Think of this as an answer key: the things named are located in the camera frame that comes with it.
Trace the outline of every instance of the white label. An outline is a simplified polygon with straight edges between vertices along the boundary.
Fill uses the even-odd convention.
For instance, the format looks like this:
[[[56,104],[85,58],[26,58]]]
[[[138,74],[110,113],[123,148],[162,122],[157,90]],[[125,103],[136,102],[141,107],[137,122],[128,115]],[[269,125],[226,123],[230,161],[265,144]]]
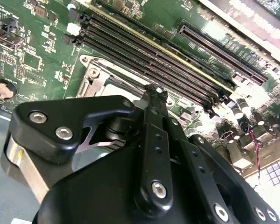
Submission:
[[[25,221],[25,220],[18,219],[18,218],[14,218],[14,219],[11,221],[11,224],[32,224],[32,222]]]

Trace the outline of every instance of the red wire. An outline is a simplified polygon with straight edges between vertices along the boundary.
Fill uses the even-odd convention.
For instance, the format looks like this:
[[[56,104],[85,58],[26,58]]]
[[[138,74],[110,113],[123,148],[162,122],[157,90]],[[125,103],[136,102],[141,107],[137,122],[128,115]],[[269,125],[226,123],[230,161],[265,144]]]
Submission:
[[[257,169],[258,169],[258,179],[260,179],[260,157],[259,157],[259,144],[254,136],[253,131],[250,131],[250,135],[252,140],[254,141],[255,144],[255,151],[256,151],[256,160],[257,160]]]

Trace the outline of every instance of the ram slot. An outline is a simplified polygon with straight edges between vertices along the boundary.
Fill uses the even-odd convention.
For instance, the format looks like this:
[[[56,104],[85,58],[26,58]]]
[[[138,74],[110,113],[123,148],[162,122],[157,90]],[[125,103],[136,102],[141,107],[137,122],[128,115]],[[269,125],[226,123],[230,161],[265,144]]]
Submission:
[[[234,53],[220,47],[207,36],[201,36],[198,31],[195,31],[194,27],[190,27],[188,24],[183,24],[179,34],[190,42],[204,49],[207,53],[215,57],[220,62],[230,66],[232,69],[246,76],[248,79],[254,81],[258,85],[262,85],[268,80],[266,76],[262,75]]]
[[[217,92],[220,89],[220,87],[215,85],[210,80],[201,77],[200,75],[192,71],[190,68],[184,66],[181,63],[174,61],[171,57],[163,54],[157,49],[154,49],[153,47],[149,46],[147,43],[137,39],[135,36],[118,28],[117,26],[108,22],[107,20],[95,15],[91,18],[90,24],[97,26],[99,28],[108,29],[109,32],[113,32],[115,35],[120,35],[121,37],[125,38],[127,41],[132,42],[134,45],[138,46],[139,49],[145,50],[148,54],[150,54],[151,57],[156,57],[159,60],[162,60],[164,63],[167,64],[168,67],[178,69],[179,71],[181,71],[181,75],[183,75],[184,77],[186,77],[185,75],[187,75],[188,78],[191,78],[201,88],[209,89],[213,93]]]
[[[196,95],[202,97],[202,98],[209,98],[209,96],[214,96],[213,93],[207,92],[203,89],[201,89],[199,86],[196,86],[195,83],[190,82],[189,80],[185,80],[182,78],[180,74],[177,74],[170,68],[164,68],[163,64],[158,64],[155,61],[149,60],[149,57],[147,54],[141,54],[141,52],[138,52],[132,45],[130,45],[128,42],[123,42],[120,40],[117,40],[113,36],[108,36],[105,33],[100,32],[100,30],[94,28],[94,27],[88,27],[86,31],[86,35],[99,37],[104,42],[111,42],[114,47],[117,47],[118,49],[124,49],[124,51],[130,55],[131,58],[137,59],[138,62],[141,62],[144,64],[147,68],[151,67],[155,70],[160,71],[162,74],[166,74],[167,77],[172,77],[176,79],[176,82],[179,83],[179,85],[187,85],[191,87],[192,92],[194,92]]]
[[[195,65],[196,67],[200,68],[202,71],[204,71],[208,74],[214,73],[217,77],[221,78],[223,80],[224,84],[226,86],[228,86],[229,88],[235,87],[235,84],[228,77],[221,74],[217,70],[206,67],[203,63],[201,63],[199,61],[199,58],[191,55],[189,52],[185,51],[183,48],[179,47],[175,43],[167,40],[162,35],[156,33],[154,30],[151,30],[150,28],[144,26],[138,20],[127,16],[122,11],[120,11],[120,10],[116,9],[115,7],[113,7],[112,5],[108,4],[107,1],[97,0],[97,3],[99,5],[102,5],[104,8],[108,9],[112,13],[114,13],[114,18],[116,18],[117,20],[119,20],[125,24],[129,23],[129,24],[133,25],[134,27],[137,27],[138,28],[137,30],[141,29],[143,32],[151,34],[154,38],[161,41],[163,46],[165,46],[165,48],[167,50],[174,52],[176,55],[178,55],[183,60],[191,62],[191,64]]]
[[[179,86],[176,82],[167,78],[166,76],[158,74],[155,71],[151,71],[145,68],[144,66],[137,64],[135,60],[126,57],[124,54],[115,51],[114,49],[110,48],[108,45],[103,44],[95,40],[94,38],[81,37],[78,38],[76,41],[78,45],[80,44],[89,45],[94,50],[101,52],[103,55],[117,62],[119,66],[126,66],[127,68],[130,68],[135,72],[135,75],[138,75],[141,78],[147,77],[148,81],[152,80],[153,82],[157,83],[159,86],[162,86],[173,92],[177,92],[181,96],[188,98],[195,104],[203,106],[208,102],[208,100],[193,96],[193,94],[191,93],[191,89],[188,89],[185,86]]]

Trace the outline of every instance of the wire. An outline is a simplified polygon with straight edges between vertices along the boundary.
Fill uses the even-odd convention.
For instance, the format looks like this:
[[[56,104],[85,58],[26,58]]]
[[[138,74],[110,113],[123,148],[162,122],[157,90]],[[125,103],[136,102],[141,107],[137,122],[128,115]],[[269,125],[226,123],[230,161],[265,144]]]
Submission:
[[[249,132],[252,141],[254,141],[255,144],[255,151],[256,151],[256,161],[257,161],[257,169],[258,169],[258,180],[260,181],[260,156],[259,156],[259,147],[262,146],[261,141],[257,140],[253,130],[250,130]]]

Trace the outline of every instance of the mounting hole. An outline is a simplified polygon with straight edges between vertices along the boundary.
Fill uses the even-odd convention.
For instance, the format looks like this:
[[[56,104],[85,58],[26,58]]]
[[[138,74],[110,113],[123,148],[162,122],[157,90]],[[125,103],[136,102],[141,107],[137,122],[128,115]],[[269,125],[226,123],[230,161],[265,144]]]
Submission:
[[[197,152],[193,151],[192,154],[193,154],[193,156],[198,157]]]
[[[201,173],[205,174],[205,169],[203,167],[198,167],[198,168],[199,168]]]
[[[132,106],[131,103],[130,103],[129,101],[127,101],[127,100],[124,100],[124,101],[123,101],[123,104],[124,104],[125,106],[127,106],[127,107],[131,107],[131,106]]]
[[[160,136],[159,134],[156,134],[155,137],[159,140],[161,140],[163,138],[163,136]]]
[[[263,212],[259,209],[259,208],[255,208],[256,214],[258,215],[258,217],[262,220],[262,221],[266,221],[266,217],[265,214],[263,214]]]
[[[160,147],[156,147],[155,150],[157,151],[157,153],[162,153],[162,150]]]
[[[269,209],[267,209],[266,211],[267,211],[267,213],[269,214],[269,217],[270,217],[274,222],[276,222],[276,221],[277,221],[277,217],[275,216],[275,214],[274,214],[272,211],[270,211]]]
[[[204,140],[201,138],[201,137],[198,137],[198,141],[203,144],[204,143]]]

